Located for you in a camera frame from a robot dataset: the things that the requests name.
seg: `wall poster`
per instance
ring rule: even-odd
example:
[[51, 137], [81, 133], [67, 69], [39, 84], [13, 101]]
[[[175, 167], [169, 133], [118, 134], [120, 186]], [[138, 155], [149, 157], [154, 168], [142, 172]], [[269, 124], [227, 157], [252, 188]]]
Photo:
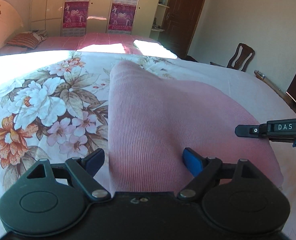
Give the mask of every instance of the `wall poster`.
[[89, 0], [65, 0], [62, 36], [83, 36], [86, 33]]
[[131, 34], [138, 0], [113, 0], [108, 33]]

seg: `door frame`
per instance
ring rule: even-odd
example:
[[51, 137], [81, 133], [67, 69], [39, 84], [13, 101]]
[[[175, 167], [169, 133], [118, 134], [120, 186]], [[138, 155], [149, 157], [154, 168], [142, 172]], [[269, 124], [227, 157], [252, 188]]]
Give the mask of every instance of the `door frame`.
[[[204, 8], [204, 5], [205, 5], [205, 0], [202, 1], [202, 4], [201, 4], [201, 7], [200, 7], [200, 11], [199, 11], [199, 15], [198, 15], [198, 18], [197, 18], [197, 21], [196, 21], [196, 24], [195, 24], [195, 27], [193, 28], [193, 31], [192, 31], [192, 35], [190, 37], [190, 41], [188, 43], [188, 47], [187, 47], [187, 51], [185, 52], [185, 57], [187, 57], [187, 54], [188, 54], [188, 51], [189, 51], [189, 48], [190, 48], [190, 45], [191, 45], [191, 42], [192, 42], [192, 39], [193, 39], [193, 36], [195, 35], [195, 32], [196, 32], [196, 28], [197, 28], [197, 25], [199, 23], [199, 19], [200, 19], [200, 16], [201, 16], [201, 12]], [[166, 10], [165, 12], [165, 15], [164, 15], [164, 19], [162, 20], [162, 25], [165, 24], [165, 20], [166, 20], [166, 17], [167, 17], [167, 12], [168, 12], [169, 9]]]

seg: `pink ribbed fabric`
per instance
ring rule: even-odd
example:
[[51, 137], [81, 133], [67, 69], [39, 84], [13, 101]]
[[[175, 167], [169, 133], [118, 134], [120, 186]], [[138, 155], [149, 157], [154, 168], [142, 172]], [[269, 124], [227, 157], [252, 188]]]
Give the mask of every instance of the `pink ribbed fabric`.
[[268, 140], [239, 138], [239, 124], [258, 124], [241, 105], [201, 82], [161, 79], [130, 61], [111, 71], [110, 191], [178, 192], [192, 175], [190, 147], [225, 163], [247, 158], [276, 186], [283, 176]]

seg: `folded cloth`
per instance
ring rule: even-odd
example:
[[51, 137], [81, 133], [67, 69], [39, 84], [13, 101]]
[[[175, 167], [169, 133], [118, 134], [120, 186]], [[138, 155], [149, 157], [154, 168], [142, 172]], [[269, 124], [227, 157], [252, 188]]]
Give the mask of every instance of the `folded cloth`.
[[240, 138], [259, 124], [241, 105], [201, 82], [161, 79], [130, 61], [111, 71], [110, 191], [178, 192], [192, 179], [182, 161], [190, 147], [224, 163], [249, 159], [277, 187], [283, 175], [268, 140]]

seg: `orange flower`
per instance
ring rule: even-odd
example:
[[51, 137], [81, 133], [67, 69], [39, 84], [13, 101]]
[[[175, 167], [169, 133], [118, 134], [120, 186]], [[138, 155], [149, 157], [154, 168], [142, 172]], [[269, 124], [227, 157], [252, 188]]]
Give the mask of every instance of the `orange flower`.
[[10, 163], [16, 165], [20, 163], [20, 158], [28, 150], [25, 138], [31, 138], [38, 131], [38, 126], [30, 124], [23, 130], [22, 128], [14, 129], [15, 115], [12, 114], [2, 120], [2, 128], [0, 128], [0, 163], [4, 169]]

